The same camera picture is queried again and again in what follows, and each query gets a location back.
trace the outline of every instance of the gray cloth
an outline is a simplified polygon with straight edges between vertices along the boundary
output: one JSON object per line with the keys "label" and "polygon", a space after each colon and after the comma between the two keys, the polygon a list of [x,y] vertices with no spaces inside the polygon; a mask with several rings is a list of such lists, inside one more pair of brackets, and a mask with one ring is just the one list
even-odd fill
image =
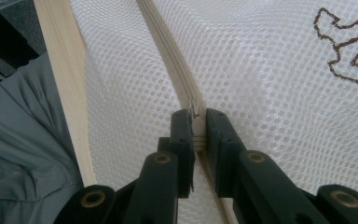
{"label": "gray cloth", "polygon": [[0,223],[53,223],[81,187],[45,54],[0,82]]}

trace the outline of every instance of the black clamp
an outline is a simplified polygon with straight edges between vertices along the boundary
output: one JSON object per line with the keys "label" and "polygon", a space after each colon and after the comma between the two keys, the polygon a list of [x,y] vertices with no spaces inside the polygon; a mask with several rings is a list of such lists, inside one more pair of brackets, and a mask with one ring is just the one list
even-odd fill
{"label": "black clamp", "polygon": [[[358,192],[340,185],[316,196],[299,189],[265,153],[247,150],[227,116],[208,109],[207,156],[218,197],[232,198],[239,223],[358,224]],[[114,192],[82,189],[56,219],[60,223],[176,223],[177,199],[192,188],[195,154],[187,110],[172,115],[171,137],[160,138],[140,177]]]}

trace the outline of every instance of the embroidery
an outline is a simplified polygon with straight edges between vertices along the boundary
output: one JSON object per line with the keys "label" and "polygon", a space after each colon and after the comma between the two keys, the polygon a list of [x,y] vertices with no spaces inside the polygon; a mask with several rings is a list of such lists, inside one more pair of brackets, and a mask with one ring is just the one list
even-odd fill
{"label": "embroidery", "polygon": [[328,39],[336,52],[337,58],[327,63],[330,71],[336,77],[358,84],[358,21],[338,25],[339,20],[339,17],[322,7],[313,24],[319,38]]}

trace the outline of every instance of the white mesh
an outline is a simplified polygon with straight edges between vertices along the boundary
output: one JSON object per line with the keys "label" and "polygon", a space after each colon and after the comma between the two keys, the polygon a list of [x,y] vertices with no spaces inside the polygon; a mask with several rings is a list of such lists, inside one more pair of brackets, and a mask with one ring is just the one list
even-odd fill
{"label": "white mesh", "polygon": [[[119,189],[139,176],[158,138],[170,135],[178,98],[134,1],[71,1],[85,39],[89,143],[97,182]],[[195,192],[179,223],[221,222],[196,163]]]}
{"label": "white mesh", "polygon": [[[358,67],[348,66],[358,41],[328,64],[337,58],[333,44],[358,35],[358,1],[154,1],[208,107],[227,113],[248,149],[268,153],[312,193],[332,183],[358,190]],[[71,3],[89,50],[95,174],[117,189],[169,135],[180,106],[134,1]],[[220,223],[196,171],[180,222]]]}
{"label": "white mesh", "polygon": [[[322,7],[358,21],[358,1],[154,0],[208,107],[227,113],[248,149],[268,153],[302,189],[337,183],[358,190],[358,84],[336,77],[332,42],[314,21]],[[318,27],[337,44],[358,36],[322,12]],[[340,49],[336,73],[358,41]]]}

